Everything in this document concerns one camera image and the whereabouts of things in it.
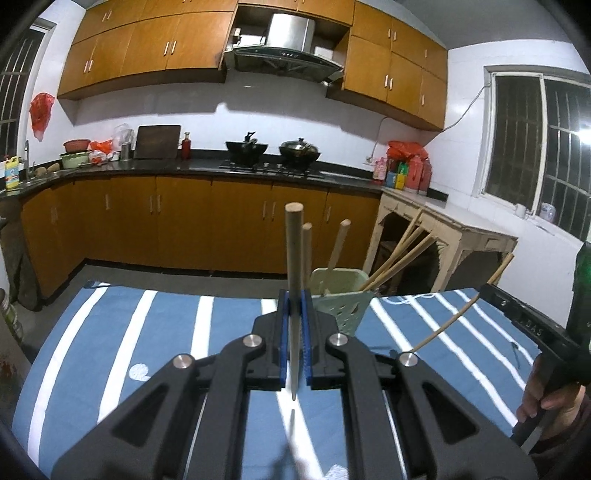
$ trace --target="gas stove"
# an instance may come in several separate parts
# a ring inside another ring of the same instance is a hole
[[[257,175],[269,175],[270,177],[292,177],[296,179],[317,179],[324,180],[325,177],[317,170],[295,170],[287,168],[281,163],[257,163],[253,167],[245,167],[234,163],[232,160],[225,160],[219,168],[236,173],[255,173]]]

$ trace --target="range hood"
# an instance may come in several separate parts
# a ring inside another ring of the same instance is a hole
[[[226,64],[240,72],[269,73],[311,82],[340,79],[343,67],[311,53],[314,20],[289,14],[271,17],[266,40],[250,46],[238,42],[224,53]]]

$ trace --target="green bottle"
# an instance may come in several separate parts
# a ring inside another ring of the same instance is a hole
[[[574,268],[573,304],[566,331],[579,345],[591,348],[591,243],[585,242]]]

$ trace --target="wooden stick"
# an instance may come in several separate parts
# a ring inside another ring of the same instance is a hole
[[[349,232],[350,227],[351,227],[351,220],[349,220],[349,219],[345,219],[340,223],[339,233],[337,233],[337,235],[336,235],[335,246],[333,248],[332,254],[330,255],[328,268],[324,272],[324,276],[322,277],[322,281],[320,282],[319,290],[322,295],[324,294],[323,293],[324,292],[324,290],[323,290],[324,282],[326,281],[326,279],[328,277],[330,277],[330,274],[335,269],[336,264],[339,262],[340,253],[343,251],[345,239],[347,238],[347,233]]]
[[[505,260],[503,260],[503,263],[501,264],[501,266],[499,268],[497,268],[496,272],[494,272],[492,274],[492,277],[489,278],[488,282],[486,282],[486,283],[488,283],[490,285],[496,284],[496,282],[501,277],[502,273],[505,271],[505,269],[507,268],[507,266],[511,263],[511,260],[513,260],[514,256],[515,255],[513,255],[512,253],[507,254],[507,256],[505,257]],[[444,332],[445,330],[447,330],[459,317],[461,317],[462,315],[464,315],[468,311],[468,309],[470,307],[472,307],[472,305],[474,305],[478,301],[479,298],[480,298],[480,293],[477,293],[476,295],[474,295],[470,299],[470,301],[468,303],[466,303],[458,311],[458,313],[456,313],[446,323],[444,323],[443,325],[441,325],[441,327],[438,330],[436,330],[435,332],[433,332],[431,335],[429,335],[427,338],[425,338],[421,343],[419,343],[416,347],[414,347],[410,351],[412,353],[415,353],[417,350],[419,350],[420,348],[423,348],[431,340],[433,340],[434,338],[436,338],[437,335],[439,335],[441,332]]]
[[[407,253],[402,259],[397,262],[394,266],[384,272],[379,278],[377,278],[372,284],[366,287],[366,290],[374,290],[379,288],[383,285],[383,283],[387,282],[396,275],[398,272],[406,268],[410,265],[412,261],[414,261],[420,254],[422,254],[427,248],[429,248],[433,243],[435,243],[436,239],[433,237],[432,234],[428,234],[421,242],[413,248],[409,253]]]
[[[303,255],[302,268],[303,270],[303,282],[304,288],[310,288],[310,276],[312,275],[312,224],[304,223],[302,227],[302,242],[303,242]]]
[[[287,285],[290,292],[290,373],[291,399],[296,400],[300,375],[300,328],[301,328],[301,268],[302,268],[302,223],[304,206],[288,203],[285,206],[285,238],[287,240]]]
[[[402,252],[404,252],[405,248],[402,248],[404,246],[404,242],[407,240],[407,238],[409,237],[409,235],[411,235],[411,232],[413,231],[414,226],[416,225],[418,218],[421,216],[421,213],[423,212],[424,208],[421,207],[419,208],[419,210],[417,210],[417,213],[414,214],[413,219],[411,220],[411,222],[408,224],[407,229],[404,231],[404,233],[402,234],[402,237],[400,239],[400,241],[398,242],[398,245],[396,245],[396,248],[394,248],[394,251],[392,252],[392,255],[390,255],[390,258],[388,258],[369,278],[368,280],[361,285],[360,290],[361,291],[367,291],[365,288],[372,284],[382,273],[384,273],[387,269],[389,269],[390,267],[392,267],[392,265],[394,265],[394,262],[396,261],[396,259],[402,254]]]

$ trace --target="metal bolt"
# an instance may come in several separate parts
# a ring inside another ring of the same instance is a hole
[[[418,357],[411,352],[405,352],[398,358],[405,367],[414,367],[418,363]]]
[[[349,341],[344,333],[334,333],[329,337],[329,342],[334,346],[343,346]]]
[[[173,365],[176,368],[188,368],[191,366],[191,364],[193,363],[193,358],[190,355],[187,355],[186,353],[182,354],[182,355],[177,355],[176,357],[174,357],[173,360]]]
[[[262,338],[251,333],[242,339],[242,343],[244,343],[244,345],[247,347],[254,348],[262,343]]]

